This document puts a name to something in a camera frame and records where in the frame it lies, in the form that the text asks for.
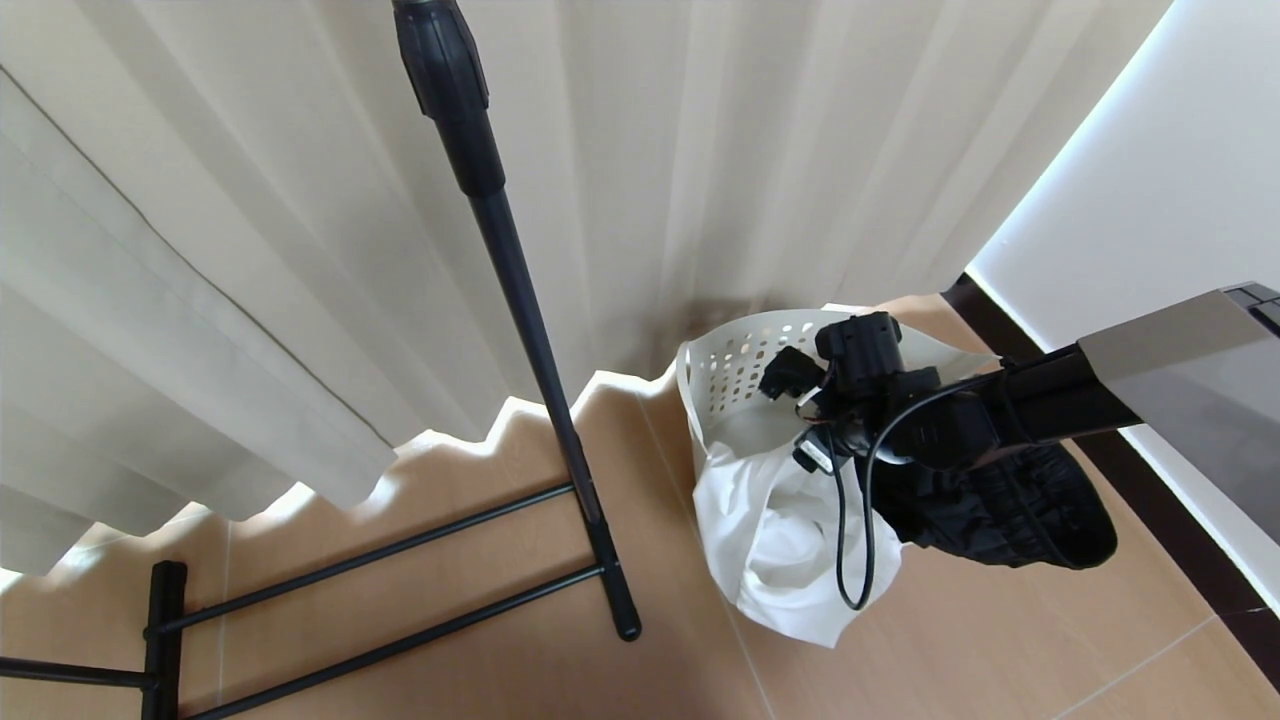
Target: black cloth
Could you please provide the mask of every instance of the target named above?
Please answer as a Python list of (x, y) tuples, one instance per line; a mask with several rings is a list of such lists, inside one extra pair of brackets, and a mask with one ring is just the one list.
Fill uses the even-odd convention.
[(1075, 570), (1116, 551), (1111, 516), (1061, 446), (1028, 447), (965, 471), (879, 462), (872, 505), (902, 542), (987, 565)]

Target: floor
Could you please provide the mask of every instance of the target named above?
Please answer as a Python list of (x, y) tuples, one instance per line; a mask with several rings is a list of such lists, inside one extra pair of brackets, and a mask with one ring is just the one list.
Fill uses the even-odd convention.
[[(908, 324), (983, 350), (938, 297), (891, 305)], [(886, 596), (827, 651), (751, 624), (712, 584), (675, 387), (604, 387), (577, 427), (644, 619), (636, 643), (614, 637), (591, 580), (243, 717), (1280, 717), (1280, 696), (1097, 474), (1120, 534), (1102, 568), (1007, 570), (909, 548)], [(193, 511), (143, 539), (95, 530), (54, 574), (6, 592), (3, 651), (140, 667), (156, 560), (191, 565), (195, 609), (554, 484), (562, 469), (545, 421), (516, 415), (492, 454), (410, 451), (388, 477), (349, 512), (311, 500), (247, 523)], [(196, 626), (184, 635), (184, 712), (589, 559), (566, 496)], [(18, 680), (0, 691), (5, 719), (138, 712), (134, 691)]]

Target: black metal pole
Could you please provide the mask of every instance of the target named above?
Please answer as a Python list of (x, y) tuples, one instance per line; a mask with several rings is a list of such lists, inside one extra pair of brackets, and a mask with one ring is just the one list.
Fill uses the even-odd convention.
[(187, 615), (183, 615), (182, 618), (175, 618), (161, 625), (148, 626), (145, 632), (145, 637), (150, 638), (154, 634), (159, 633), (178, 632), (182, 630), (183, 628), (189, 628), (198, 623), (212, 620), (214, 618), (220, 618), (223, 615), (227, 615), (228, 612), (234, 612), (237, 610), (242, 610), (251, 605), (257, 605), (259, 602), (262, 602), (265, 600), (271, 600), (273, 597), (282, 596), (287, 592), (293, 592), (298, 588), (305, 588), (310, 584), (319, 583), (320, 580), (326, 580), (329, 578), (333, 578), (334, 575), (340, 575), (342, 573), (346, 573), (348, 570), (362, 568), (376, 560), (390, 557), (392, 555), (404, 552), (406, 550), (411, 550), (420, 544), (440, 539), (445, 536), (452, 536), (453, 533), (465, 530), (467, 528), (472, 528), (475, 525), (479, 525), (480, 523), (493, 520), (494, 518), (502, 518), (503, 515), (508, 515), (517, 510), (522, 510), (531, 505), (536, 505), (539, 502), (543, 502), (544, 500), (559, 497), (572, 491), (573, 486), (570, 483), (564, 483), (547, 488), (544, 491), (535, 492), (532, 495), (527, 495), (525, 497), (513, 500), (511, 502), (499, 505), (497, 507), (490, 507), (489, 510), (484, 510), (474, 515), (467, 515), (466, 518), (454, 520), (445, 525), (431, 528), (430, 530), (425, 530), (415, 536), (407, 537), (404, 539), (396, 541), (392, 544), (379, 547), (376, 550), (370, 550), (369, 552), (357, 555), (355, 557), (348, 557), (347, 560), (334, 562), (333, 565), (329, 565), (328, 568), (321, 568), (314, 573), (307, 573), (306, 575), (298, 575), (297, 578), (289, 578), (288, 580), (282, 580), (279, 583), (275, 583), (274, 585), (269, 585), (262, 589), (257, 589), (251, 593), (234, 597), (232, 600), (228, 600), (227, 602), (210, 605), (209, 607), (204, 607), (195, 612), (189, 612)]
[(562, 575), (549, 583), (543, 583), (535, 588), (530, 588), (525, 592), (486, 605), (479, 610), (467, 612), (466, 615), (461, 615), (452, 620), (445, 620), (444, 623), (428, 628), (420, 633), (415, 633), (412, 635), (401, 638), (398, 641), (389, 642), (381, 647), (374, 648), (362, 655), (357, 655), (356, 657), (352, 657), (349, 660), (343, 660), (342, 662), (337, 662), (321, 670), (316, 670), (315, 673), (308, 673), (301, 678), (289, 680), (287, 683), (280, 683), (279, 685), (268, 688), (265, 691), (253, 693), (247, 697), (242, 697), (241, 700), (220, 705), (212, 710), (198, 712), (196, 715), (192, 715), (191, 717), (187, 717), (186, 720), (219, 720), (221, 717), (238, 715), (241, 712), (244, 712), (246, 710), (252, 710), (261, 705), (266, 705), (269, 702), (280, 700), (282, 697), (302, 692), (307, 688), (314, 688), (315, 685), (319, 685), (321, 683), (328, 683), (329, 680), (333, 680), (334, 678), (340, 678), (348, 673), (355, 673), (356, 670), (369, 667), (375, 662), (381, 662), (383, 660), (394, 657), (402, 652), (413, 650), (415, 647), (426, 644), (435, 639), (440, 639), (451, 633), (456, 633), (465, 628), (470, 628), (471, 625), (475, 625), (481, 620), (488, 620), (489, 618), (500, 615), (508, 610), (513, 610), (516, 607), (520, 607), (521, 605), (532, 602), (540, 597), (567, 588), (575, 583), (581, 583), (582, 580), (594, 578), (600, 573), (602, 569), (599, 565), (591, 565), (590, 568), (584, 568), (581, 570), (570, 573), (567, 575)]
[(604, 591), (618, 637), (634, 641), (640, 637), (640, 615), (622, 574), (582, 442), (573, 429), (511, 204), (503, 190), (507, 176), (489, 124), (489, 88), (475, 40), (454, 0), (393, 0), (393, 5), (401, 59), (422, 114), (435, 120), (458, 187), (471, 200), (471, 210), (568, 466), (591, 550), (604, 568)]
[[(169, 560), (151, 566), (147, 626), (182, 616), (187, 566)], [(182, 633), (147, 638), (146, 671), (159, 682), (142, 691), (142, 720), (178, 720), (178, 679), (182, 674)]]
[(111, 685), (116, 688), (154, 688), (160, 678), (150, 673), (133, 670), (113, 670), (110, 667), (88, 667), (84, 665), (63, 665), (61, 662), (41, 662), (38, 660), (19, 660), (0, 657), (0, 676), (23, 680), (47, 680), (51, 683), (74, 683), (78, 685)]

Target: perforated plastic basket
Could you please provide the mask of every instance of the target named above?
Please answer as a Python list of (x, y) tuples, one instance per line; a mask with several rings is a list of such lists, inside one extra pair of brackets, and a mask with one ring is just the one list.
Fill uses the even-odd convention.
[[(795, 401), (781, 397), (771, 402), (760, 395), (760, 374), (788, 345), (817, 357), (814, 334), (849, 315), (847, 310), (760, 313), (724, 323), (680, 347), (676, 382), (689, 415), (699, 473), (707, 448), (714, 442), (745, 457), (790, 442), (804, 429), (804, 421), (795, 414)], [(989, 355), (956, 350), (906, 325), (899, 347), (906, 369), (937, 365), (945, 383), (968, 377), (992, 360)]]

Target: dark brown baseboard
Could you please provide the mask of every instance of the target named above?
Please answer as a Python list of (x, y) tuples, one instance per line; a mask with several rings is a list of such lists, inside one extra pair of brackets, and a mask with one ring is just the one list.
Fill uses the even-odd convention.
[[(1015, 360), (1043, 355), (1018, 323), (968, 275), (942, 297), (997, 355)], [(1120, 433), (1078, 438), (1076, 445), (1280, 691), (1280, 618), (1267, 607), (1240, 569)]]

